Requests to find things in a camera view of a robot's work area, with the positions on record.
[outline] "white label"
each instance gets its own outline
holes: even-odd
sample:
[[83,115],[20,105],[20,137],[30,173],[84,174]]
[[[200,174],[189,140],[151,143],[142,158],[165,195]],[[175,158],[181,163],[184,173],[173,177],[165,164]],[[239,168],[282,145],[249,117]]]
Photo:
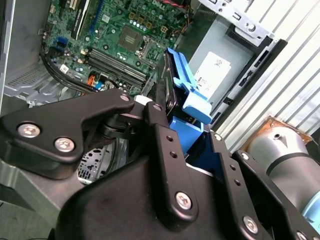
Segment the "white label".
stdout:
[[60,67],[60,71],[66,74],[69,71],[69,68],[66,65],[62,64]]
[[102,16],[102,21],[104,21],[105,23],[109,23],[110,17],[104,14],[104,15]]
[[208,52],[194,78],[200,93],[210,98],[230,71],[230,62],[213,52]]

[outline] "screw hole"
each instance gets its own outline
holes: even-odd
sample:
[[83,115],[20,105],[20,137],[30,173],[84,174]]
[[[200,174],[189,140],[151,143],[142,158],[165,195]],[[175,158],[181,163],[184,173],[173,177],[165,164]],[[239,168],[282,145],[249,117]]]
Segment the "screw hole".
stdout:
[[173,141],[174,141],[174,139],[173,139],[172,137],[170,137],[170,136],[166,136],[166,139],[167,139],[169,142],[173,142]]
[[248,31],[251,33],[256,30],[256,25],[254,25],[254,24],[246,23],[245,26],[248,28]]
[[174,151],[170,152],[170,156],[173,157],[174,159],[176,159],[178,157]]
[[237,179],[235,179],[234,182],[237,186],[241,186],[241,183]]

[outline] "blue plastic bracket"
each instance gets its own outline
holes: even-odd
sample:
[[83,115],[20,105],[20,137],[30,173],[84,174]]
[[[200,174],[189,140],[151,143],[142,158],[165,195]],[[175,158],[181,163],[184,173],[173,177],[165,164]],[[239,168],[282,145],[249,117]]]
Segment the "blue plastic bracket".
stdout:
[[201,123],[211,123],[211,104],[208,102],[208,98],[200,93],[186,57],[182,53],[177,53],[170,48],[168,48],[168,52],[173,55],[178,73],[178,77],[174,77],[173,82],[178,88],[185,90],[185,94],[187,95],[182,110]]
[[200,126],[197,127],[174,116],[170,123],[170,128],[178,134],[182,152],[186,154],[203,133],[204,124],[200,123]]

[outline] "robotic arm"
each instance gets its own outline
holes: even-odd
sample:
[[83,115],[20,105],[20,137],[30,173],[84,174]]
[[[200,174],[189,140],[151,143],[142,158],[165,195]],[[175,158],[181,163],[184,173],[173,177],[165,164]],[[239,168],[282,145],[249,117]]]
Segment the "robotic arm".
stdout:
[[[63,205],[50,239],[320,239],[248,153],[209,130],[183,55],[166,51],[157,72],[155,101],[111,89],[0,118],[6,186],[41,192],[32,209]],[[126,166],[81,186],[83,154],[116,138],[128,140]]]

